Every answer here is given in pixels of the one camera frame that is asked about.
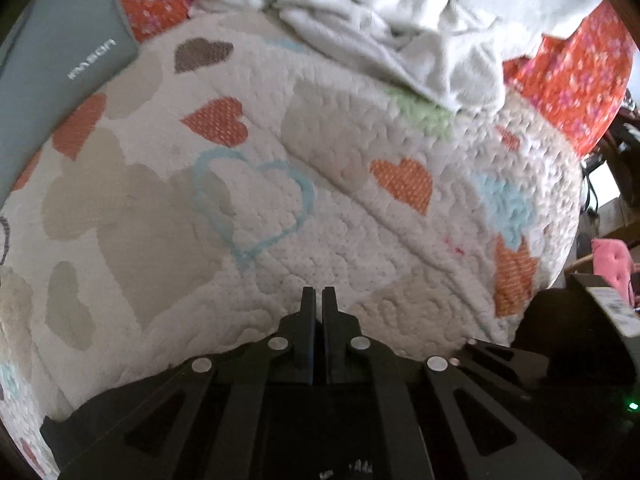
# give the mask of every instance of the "pink cushion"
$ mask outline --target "pink cushion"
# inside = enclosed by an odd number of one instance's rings
[[[623,300],[633,305],[631,272],[634,261],[626,244],[622,240],[612,238],[594,238],[591,241],[591,251],[593,252],[593,273],[602,276],[619,292]]]

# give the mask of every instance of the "orange heart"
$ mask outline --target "orange heart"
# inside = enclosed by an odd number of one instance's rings
[[[22,170],[22,173],[18,177],[18,180],[14,183],[14,188],[11,191],[18,191],[27,185],[27,182],[31,178],[33,174],[33,170],[36,169],[38,165],[38,161],[40,160],[40,155],[42,155],[42,148],[40,148],[35,155],[31,157],[31,160],[27,164],[27,166]]]
[[[374,160],[369,169],[393,198],[413,207],[421,215],[427,213],[433,179],[420,162],[404,158],[396,166],[388,160]]]
[[[102,117],[106,105],[105,94],[94,94],[89,97],[53,132],[54,149],[71,160],[76,160],[87,137]]]
[[[181,122],[210,142],[232,148],[249,136],[238,117],[242,117],[242,103],[233,97],[223,97],[208,102]]]
[[[503,128],[502,126],[496,126],[495,129],[502,134],[500,141],[507,147],[507,150],[517,152],[520,149],[520,137],[512,134],[507,128]]]
[[[518,251],[512,251],[498,235],[495,247],[494,303],[497,317],[511,316],[522,311],[531,299],[533,277],[538,259],[529,255],[529,245],[522,238]]]

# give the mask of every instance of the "light blue heart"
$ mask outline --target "light blue heart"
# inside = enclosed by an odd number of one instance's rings
[[[0,365],[0,384],[3,385],[5,395],[9,399],[17,399],[19,390],[18,384],[15,382],[14,368],[10,364]]]
[[[236,260],[238,260],[238,264],[241,267],[244,267],[263,250],[278,243],[284,237],[296,232],[300,227],[302,227],[302,224],[307,218],[309,218],[311,210],[313,209],[314,186],[304,174],[300,173],[295,168],[292,168],[286,160],[274,160],[273,162],[267,162],[255,168],[261,173],[267,170],[286,171],[287,176],[300,186],[300,193],[302,194],[302,210],[297,214],[295,224],[287,227],[281,233],[273,237],[258,242],[248,251],[244,251],[236,246],[233,240],[233,229],[230,229],[228,224],[222,222],[216,217],[216,215],[213,215],[206,205],[207,194],[204,191],[202,181],[210,171],[209,163],[217,158],[234,158],[236,160],[242,160],[252,168],[255,167],[249,163],[242,153],[220,146],[213,150],[202,152],[191,169],[191,181],[194,190],[193,203],[195,208],[207,218],[209,225],[220,235],[225,243],[229,245],[232,254],[235,256]]]
[[[536,215],[529,196],[501,178],[478,174],[476,187],[488,214],[488,220],[512,251],[520,247],[522,237],[535,222]]]

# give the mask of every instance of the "white blanket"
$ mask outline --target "white blanket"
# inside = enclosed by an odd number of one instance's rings
[[[269,4],[313,47],[398,81],[452,111],[496,113],[502,62],[567,37],[600,0],[199,0],[207,10]]]

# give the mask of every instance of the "blue heart outline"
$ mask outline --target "blue heart outline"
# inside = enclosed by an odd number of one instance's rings
[[[247,163],[249,167],[254,168],[260,173],[263,173],[267,170],[286,171],[287,176],[300,186],[300,193],[302,195],[303,206],[300,213],[298,213],[296,216],[296,223],[290,227],[287,227],[286,229],[283,229],[280,234],[258,242],[248,251],[240,250],[233,240],[233,230],[229,231],[226,225],[224,225],[219,219],[217,219],[215,215],[212,215],[206,206],[205,200],[207,198],[207,194],[202,187],[202,179],[204,178],[204,176],[206,176],[207,173],[210,172],[209,163],[217,158],[234,158],[236,160],[242,160],[243,162]],[[309,218],[309,215],[311,215],[311,210],[313,209],[314,205],[313,183],[303,173],[296,170],[295,168],[292,168],[286,160],[274,160],[272,162],[266,162],[265,164],[261,164],[260,166],[256,167],[253,166],[242,153],[238,152],[237,150],[225,148],[223,146],[200,153],[195,164],[191,168],[191,184],[194,190],[193,205],[205,216],[212,229],[214,229],[229,246],[229,248],[231,248],[233,256],[235,256],[236,260],[238,260],[238,264],[241,267],[249,264],[263,250],[278,243],[284,237],[300,229],[302,227],[302,224]]]

